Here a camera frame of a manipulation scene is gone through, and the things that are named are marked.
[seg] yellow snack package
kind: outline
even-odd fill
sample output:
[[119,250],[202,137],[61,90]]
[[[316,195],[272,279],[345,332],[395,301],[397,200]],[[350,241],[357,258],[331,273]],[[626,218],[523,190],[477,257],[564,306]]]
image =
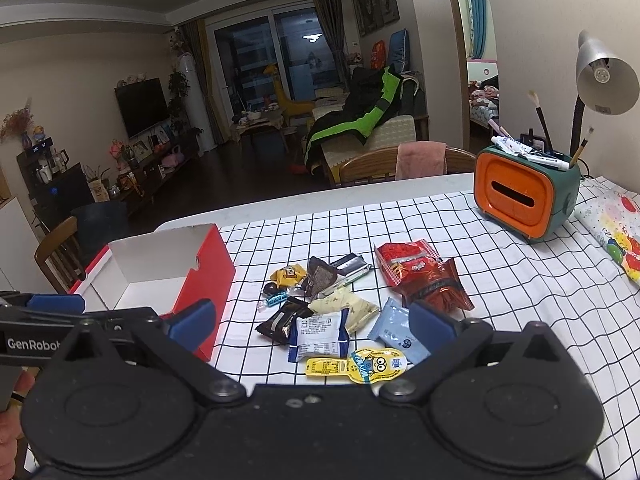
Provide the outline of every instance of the yellow snack package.
[[312,358],[306,361],[309,377],[346,375],[357,384],[395,379],[406,370],[407,360],[395,348],[361,348],[346,359]]
[[276,270],[271,275],[271,281],[278,286],[294,286],[306,276],[306,270],[300,264],[293,264]]

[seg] white standing air conditioner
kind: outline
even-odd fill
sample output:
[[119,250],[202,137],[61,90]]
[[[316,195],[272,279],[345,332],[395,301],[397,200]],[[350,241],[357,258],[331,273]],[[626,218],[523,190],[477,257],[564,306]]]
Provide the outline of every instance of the white standing air conditioner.
[[204,96],[200,89],[196,66],[191,54],[186,53],[180,56],[178,70],[185,75],[189,83],[189,91],[187,92],[187,97],[184,99],[184,108],[187,111],[191,126],[202,130],[198,135],[199,154],[202,155],[204,152],[213,150],[216,147],[216,143],[213,140],[209,116],[207,115],[207,109],[204,104]]

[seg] black and green jacket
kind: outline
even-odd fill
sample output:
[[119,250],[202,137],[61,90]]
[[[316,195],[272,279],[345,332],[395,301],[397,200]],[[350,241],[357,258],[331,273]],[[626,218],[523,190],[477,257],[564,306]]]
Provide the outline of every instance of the black and green jacket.
[[320,117],[309,131],[305,165],[309,171],[322,160],[320,145],[327,139],[351,134],[362,144],[373,128],[394,117],[400,109],[401,78],[390,67],[357,68],[351,77],[350,94],[342,110]]

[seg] grid pattern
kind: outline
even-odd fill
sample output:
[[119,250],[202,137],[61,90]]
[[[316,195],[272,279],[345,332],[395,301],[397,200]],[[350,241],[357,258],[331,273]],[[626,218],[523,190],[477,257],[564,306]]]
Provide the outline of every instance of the grid pattern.
[[[614,187],[603,178],[585,181],[578,202]],[[605,427],[590,466],[604,478],[640,476],[639,289],[575,218],[530,245],[487,219],[473,192],[467,191],[220,231],[236,277],[211,363],[249,391],[256,383],[318,384],[318,378],[304,375],[304,363],[287,362],[286,347],[255,331],[274,313],[256,310],[262,285],[274,270],[294,263],[306,268],[309,256],[332,260],[359,253],[376,268],[351,288],[382,306],[395,295],[380,273],[374,247],[424,238],[442,258],[456,258],[460,279],[475,305],[469,313],[473,317],[487,320],[496,330],[520,330],[530,320],[552,327],[604,406]],[[374,322],[356,333],[350,351],[380,346],[367,339]]]

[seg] yellow giraffe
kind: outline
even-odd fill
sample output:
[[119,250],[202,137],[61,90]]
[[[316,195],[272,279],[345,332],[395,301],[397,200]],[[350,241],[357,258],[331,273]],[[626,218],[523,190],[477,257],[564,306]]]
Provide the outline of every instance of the yellow giraffe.
[[282,115],[287,124],[289,124],[290,117],[310,114],[311,110],[316,107],[316,104],[313,101],[292,101],[287,98],[287,95],[284,93],[284,88],[282,88],[282,81],[280,80],[278,67],[274,63],[267,65],[267,68],[264,69],[264,73],[271,75],[271,78],[273,79],[276,99],[278,100],[278,105],[282,108]]

